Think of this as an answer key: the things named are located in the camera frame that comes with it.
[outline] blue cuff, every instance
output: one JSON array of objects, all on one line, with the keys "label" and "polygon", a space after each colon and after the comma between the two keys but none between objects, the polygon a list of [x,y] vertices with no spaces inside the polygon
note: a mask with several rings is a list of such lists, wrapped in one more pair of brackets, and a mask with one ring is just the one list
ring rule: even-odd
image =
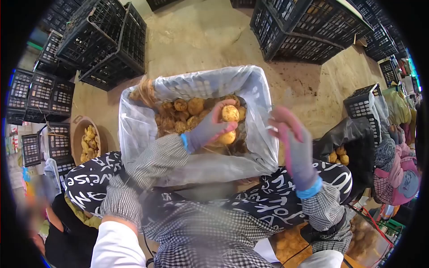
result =
[{"label": "blue cuff", "polygon": [[309,189],[304,191],[298,191],[296,190],[296,196],[300,199],[308,199],[310,197],[313,197],[317,195],[317,193],[322,189],[323,181],[320,176],[317,177],[317,180],[314,182],[313,186],[311,186]]},{"label": "blue cuff", "polygon": [[180,134],[180,137],[182,138],[183,141],[183,145],[185,146],[185,150],[188,154],[191,154],[191,152],[189,151],[188,147],[187,147],[187,139],[186,139],[186,135],[185,133]]}]

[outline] plastic bag liner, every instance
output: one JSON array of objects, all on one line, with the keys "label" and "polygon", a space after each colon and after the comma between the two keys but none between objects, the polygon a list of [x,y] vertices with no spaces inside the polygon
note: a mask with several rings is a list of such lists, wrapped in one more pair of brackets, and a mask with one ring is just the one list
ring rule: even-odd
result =
[{"label": "plastic bag liner", "polygon": [[329,154],[342,145],[349,156],[347,167],[353,179],[350,195],[344,202],[349,203],[374,185],[374,132],[367,118],[343,119],[322,138],[313,141],[313,157],[329,162]]},{"label": "plastic bag liner", "polygon": [[[162,101],[193,97],[220,98],[235,94],[247,104],[245,128],[249,153],[243,157],[221,154],[190,155],[185,166],[159,181],[157,186],[189,183],[225,182],[269,175],[278,168],[278,140],[266,130],[271,99],[264,71],[257,66],[226,67],[194,72],[153,81],[155,97]],[[136,86],[122,92],[119,103],[119,142],[125,167],[133,162],[155,140],[158,111],[141,101],[128,99]]]}]

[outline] white sleeve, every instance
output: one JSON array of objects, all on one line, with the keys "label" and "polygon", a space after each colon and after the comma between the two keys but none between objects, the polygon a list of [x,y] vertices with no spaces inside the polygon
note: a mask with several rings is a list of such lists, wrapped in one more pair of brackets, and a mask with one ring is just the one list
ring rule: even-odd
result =
[{"label": "white sleeve", "polygon": [[343,254],[336,250],[322,250],[306,258],[298,268],[340,268]]},{"label": "white sleeve", "polygon": [[115,221],[100,224],[91,259],[91,268],[99,267],[146,267],[137,236],[128,226]]}]

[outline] black plastic bag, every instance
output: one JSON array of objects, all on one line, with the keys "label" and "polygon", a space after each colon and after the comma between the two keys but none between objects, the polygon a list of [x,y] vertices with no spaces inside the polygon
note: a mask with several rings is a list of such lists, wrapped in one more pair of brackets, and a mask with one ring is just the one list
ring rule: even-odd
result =
[{"label": "black plastic bag", "polygon": [[374,185],[374,132],[367,118],[347,117],[313,141],[313,158],[329,162],[329,154],[342,145],[349,156],[347,167],[353,179],[350,195],[344,202],[347,204]]}]

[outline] wooden bowl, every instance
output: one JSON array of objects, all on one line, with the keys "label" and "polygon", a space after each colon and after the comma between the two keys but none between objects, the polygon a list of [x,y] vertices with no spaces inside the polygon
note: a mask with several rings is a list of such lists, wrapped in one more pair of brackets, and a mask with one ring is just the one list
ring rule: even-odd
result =
[{"label": "wooden bowl", "polygon": [[96,135],[100,138],[100,155],[107,153],[107,142],[106,137],[103,133],[100,133],[97,126],[94,124],[94,122],[91,120],[91,118],[87,116],[78,115],[73,120],[73,122],[70,123],[71,128],[71,144],[72,144],[72,156],[75,161],[76,166],[82,164],[80,161],[80,156],[82,154],[82,136],[85,135],[85,128],[87,128],[89,125],[93,125],[96,131]]}]

